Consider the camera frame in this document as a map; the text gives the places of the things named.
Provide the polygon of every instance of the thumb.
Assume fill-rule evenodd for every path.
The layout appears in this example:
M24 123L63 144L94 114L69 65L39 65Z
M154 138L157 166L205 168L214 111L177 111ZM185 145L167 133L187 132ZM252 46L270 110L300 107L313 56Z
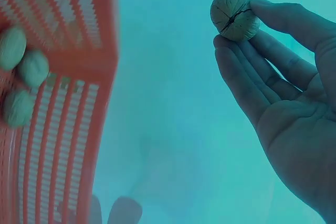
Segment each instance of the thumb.
M330 104L336 111L336 24L300 4L251 0L252 11L268 27L290 34L315 53L315 63Z

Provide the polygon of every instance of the orange plastic crate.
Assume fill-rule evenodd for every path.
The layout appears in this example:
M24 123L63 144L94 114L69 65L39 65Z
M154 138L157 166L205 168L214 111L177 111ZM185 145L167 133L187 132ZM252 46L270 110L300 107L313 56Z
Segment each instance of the orange plastic crate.
M0 123L0 223L87 223L118 60L116 6L116 0L0 0L0 29L20 24L51 72L31 90L30 124L13 130ZM0 104L19 85L15 71L0 72Z

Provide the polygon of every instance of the walnut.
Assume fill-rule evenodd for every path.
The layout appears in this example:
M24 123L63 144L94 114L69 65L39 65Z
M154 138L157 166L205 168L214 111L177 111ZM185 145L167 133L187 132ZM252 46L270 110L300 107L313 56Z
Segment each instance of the walnut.
M218 32L232 41L249 40L259 30L260 20L252 12L250 0L214 0L210 16Z

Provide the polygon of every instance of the fingernail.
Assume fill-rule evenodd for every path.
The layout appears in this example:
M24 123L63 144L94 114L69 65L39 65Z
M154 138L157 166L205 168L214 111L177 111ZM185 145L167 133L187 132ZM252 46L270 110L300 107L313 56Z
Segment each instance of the fingernail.
M250 4L251 5L271 5L273 3L268 0L251 0Z

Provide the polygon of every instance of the fingertip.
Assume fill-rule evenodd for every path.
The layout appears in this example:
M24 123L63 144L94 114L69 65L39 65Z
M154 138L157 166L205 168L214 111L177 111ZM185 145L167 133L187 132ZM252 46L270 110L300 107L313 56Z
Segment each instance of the fingertip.
M217 47L225 47L226 46L226 43L227 43L227 40L220 34L216 35L216 37L214 38L214 47L217 48Z

